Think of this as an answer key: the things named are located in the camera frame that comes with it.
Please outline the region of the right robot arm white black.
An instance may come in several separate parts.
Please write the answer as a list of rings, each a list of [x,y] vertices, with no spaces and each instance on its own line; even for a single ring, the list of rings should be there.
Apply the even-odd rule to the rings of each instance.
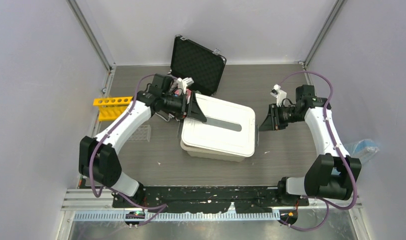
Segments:
[[[276,102],[268,107],[260,132],[284,130],[291,123],[304,122],[309,127],[317,158],[303,177],[283,177],[278,182],[276,198],[290,205],[296,197],[334,199],[356,202],[356,181],[361,161],[345,149],[332,118],[328,98],[317,97],[312,85],[296,88],[295,103],[285,105],[287,93],[276,84],[270,93]]]

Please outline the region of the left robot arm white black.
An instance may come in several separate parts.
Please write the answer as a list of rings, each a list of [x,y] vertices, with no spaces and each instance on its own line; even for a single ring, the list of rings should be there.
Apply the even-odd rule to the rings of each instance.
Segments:
[[[175,78],[167,74],[153,74],[145,90],[135,89],[131,103],[114,122],[94,137],[85,136],[79,143],[78,171],[89,179],[95,197],[102,189],[96,183],[125,195],[132,207],[144,202],[140,183],[123,172],[118,154],[132,134],[160,111],[174,117],[191,118],[201,123],[207,117],[198,105],[196,93],[189,90],[191,77]]]

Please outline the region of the clear plastic well plate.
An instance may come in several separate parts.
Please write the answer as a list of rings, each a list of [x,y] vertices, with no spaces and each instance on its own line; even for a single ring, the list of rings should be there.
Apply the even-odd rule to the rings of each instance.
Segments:
[[[127,139],[128,142],[142,142],[151,140],[152,128],[149,124],[143,124]]]

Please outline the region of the white bin lid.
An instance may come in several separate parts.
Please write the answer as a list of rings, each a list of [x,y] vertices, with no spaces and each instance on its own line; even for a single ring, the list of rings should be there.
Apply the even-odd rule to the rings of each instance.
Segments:
[[[206,159],[241,162],[251,157],[258,139],[254,110],[198,93],[195,98],[207,121],[185,118],[181,148]]]

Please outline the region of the yellow test tube rack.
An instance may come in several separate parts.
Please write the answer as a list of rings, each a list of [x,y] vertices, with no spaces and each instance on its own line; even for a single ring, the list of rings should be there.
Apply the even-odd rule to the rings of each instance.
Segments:
[[[93,106],[98,108],[98,121],[116,120],[132,103],[132,96],[95,98]]]

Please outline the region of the beige plastic bin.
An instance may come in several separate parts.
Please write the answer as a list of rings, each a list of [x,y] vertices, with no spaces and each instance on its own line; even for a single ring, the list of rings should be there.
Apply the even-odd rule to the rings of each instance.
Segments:
[[[191,157],[242,162],[255,153],[257,125],[216,121],[188,121],[182,126],[180,146]]]

